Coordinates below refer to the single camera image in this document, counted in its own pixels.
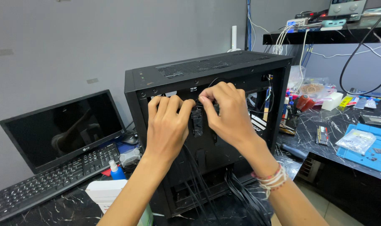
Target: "pc case top mesh vent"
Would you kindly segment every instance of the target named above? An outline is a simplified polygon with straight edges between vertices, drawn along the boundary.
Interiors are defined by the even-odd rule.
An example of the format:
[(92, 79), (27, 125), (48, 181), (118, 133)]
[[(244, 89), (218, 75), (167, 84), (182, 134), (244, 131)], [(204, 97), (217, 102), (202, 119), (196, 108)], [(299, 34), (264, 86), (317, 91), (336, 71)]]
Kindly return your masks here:
[(270, 57), (261, 54), (249, 52), (240, 52), (232, 55), (218, 56), (208, 59), (200, 59), (179, 64), (172, 64), (157, 67), (158, 71), (166, 78), (174, 78), (186, 74), (192, 74), (216, 68), (225, 68), (231, 65), (249, 63), (251, 61), (270, 59)]

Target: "computer mouse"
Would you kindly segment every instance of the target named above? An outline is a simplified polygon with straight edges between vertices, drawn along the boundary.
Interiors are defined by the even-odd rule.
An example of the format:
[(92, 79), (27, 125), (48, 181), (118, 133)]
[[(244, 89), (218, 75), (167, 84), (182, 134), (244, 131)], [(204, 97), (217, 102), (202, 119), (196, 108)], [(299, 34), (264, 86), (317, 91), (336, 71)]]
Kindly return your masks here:
[(137, 136), (135, 136), (134, 134), (128, 134), (123, 136), (122, 142), (125, 144), (134, 145), (134, 144), (137, 144), (139, 140)]

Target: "cardboard box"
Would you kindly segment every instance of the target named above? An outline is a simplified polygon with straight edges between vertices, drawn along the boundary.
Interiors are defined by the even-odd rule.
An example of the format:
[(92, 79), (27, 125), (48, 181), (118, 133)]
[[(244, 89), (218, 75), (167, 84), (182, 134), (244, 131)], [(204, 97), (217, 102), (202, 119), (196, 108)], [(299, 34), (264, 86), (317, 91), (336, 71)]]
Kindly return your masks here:
[[(101, 211), (106, 213), (127, 182), (128, 180), (93, 181), (87, 186), (86, 193), (99, 205)], [(137, 225), (151, 226), (152, 224), (153, 214), (150, 205), (147, 205)]]

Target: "floor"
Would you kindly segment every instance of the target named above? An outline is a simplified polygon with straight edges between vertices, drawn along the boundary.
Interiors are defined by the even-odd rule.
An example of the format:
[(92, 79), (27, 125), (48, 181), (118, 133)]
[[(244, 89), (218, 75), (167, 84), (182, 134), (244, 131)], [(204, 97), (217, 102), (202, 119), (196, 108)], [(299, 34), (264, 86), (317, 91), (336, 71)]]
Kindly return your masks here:
[[(324, 217), (330, 226), (363, 226), (357, 220), (346, 214), (334, 204), (328, 202), (316, 192), (309, 190), (302, 184), (296, 184), (305, 194), (306, 198), (313, 204), (317, 211)], [(277, 216), (274, 214), (271, 218), (272, 226), (281, 226)]]

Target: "blue silicone mat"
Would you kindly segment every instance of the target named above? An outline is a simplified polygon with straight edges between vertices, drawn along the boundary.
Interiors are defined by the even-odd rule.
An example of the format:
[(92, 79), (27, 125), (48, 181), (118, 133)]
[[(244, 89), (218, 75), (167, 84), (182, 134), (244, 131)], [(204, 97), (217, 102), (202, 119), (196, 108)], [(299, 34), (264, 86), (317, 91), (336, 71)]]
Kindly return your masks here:
[(365, 167), (369, 167), (376, 171), (381, 172), (381, 154), (376, 153), (373, 148), (381, 149), (381, 129), (373, 126), (367, 126), (364, 124), (353, 125), (350, 124), (345, 134), (349, 133), (352, 129), (357, 129), (361, 131), (370, 132), (376, 136), (376, 141), (374, 144), (365, 152), (365, 156), (359, 153), (348, 150), (346, 148), (338, 148), (337, 156), (348, 159), (352, 162), (358, 163)]

